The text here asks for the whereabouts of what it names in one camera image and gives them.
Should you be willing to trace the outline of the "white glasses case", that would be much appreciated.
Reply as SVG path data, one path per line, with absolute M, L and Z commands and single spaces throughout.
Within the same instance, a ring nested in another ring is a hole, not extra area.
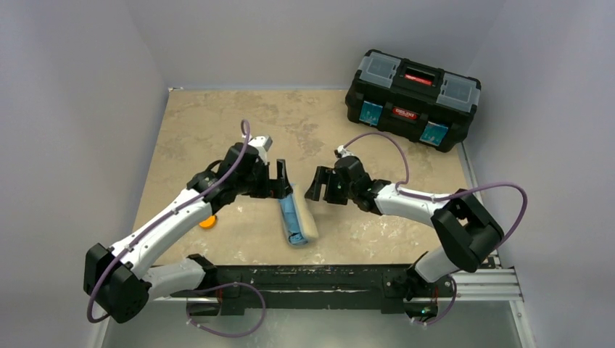
M 303 196 L 303 194 L 305 193 L 304 190 L 300 185 L 297 185 L 295 183 L 292 183 L 292 188 L 292 194 L 294 194 L 295 203 L 297 204 L 297 208 L 299 211 L 300 221 L 303 226 L 303 233 L 308 239 L 308 243 L 305 245 L 312 244 L 319 238 L 318 227 L 315 223 L 313 214 L 309 210 L 307 200 Z

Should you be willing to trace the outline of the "light blue folding umbrella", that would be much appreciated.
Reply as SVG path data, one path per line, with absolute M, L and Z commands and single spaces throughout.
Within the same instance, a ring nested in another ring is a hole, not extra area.
M 278 201 L 281 208 L 281 218 L 283 231 L 286 240 L 291 246 L 298 247 L 308 243 L 308 239 L 303 233 L 303 226 L 300 221 L 299 211 L 295 203 L 294 194 Z

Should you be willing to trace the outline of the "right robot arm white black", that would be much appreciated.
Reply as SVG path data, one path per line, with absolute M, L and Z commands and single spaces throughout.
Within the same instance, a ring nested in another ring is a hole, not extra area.
M 410 274 L 425 283 L 458 270 L 475 272 L 504 237 L 494 217 L 467 190 L 458 190 L 453 199 L 402 190 L 390 181 L 371 178 L 356 156 L 342 157 L 333 167 L 317 167 L 305 198 L 340 205 L 353 202 L 364 212 L 402 217 L 433 228 L 440 246 L 410 268 Z

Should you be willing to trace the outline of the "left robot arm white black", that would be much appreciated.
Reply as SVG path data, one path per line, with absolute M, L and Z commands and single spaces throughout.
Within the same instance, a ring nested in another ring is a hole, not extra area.
M 214 216 L 238 196 L 283 199 L 292 193 L 285 161 L 277 160 L 277 176 L 269 176 L 272 140 L 257 136 L 231 146 L 225 157 L 197 173 L 180 194 L 146 225 L 105 247 L 86 253 L 83 288 L 89 296 L 87 318 L 117 323 L 134 318 L 153 299 L 180 291 L 200 291 L 215 282 L 215 270 L 200 256 L 161 267 L 154 262 L 182 236 Z

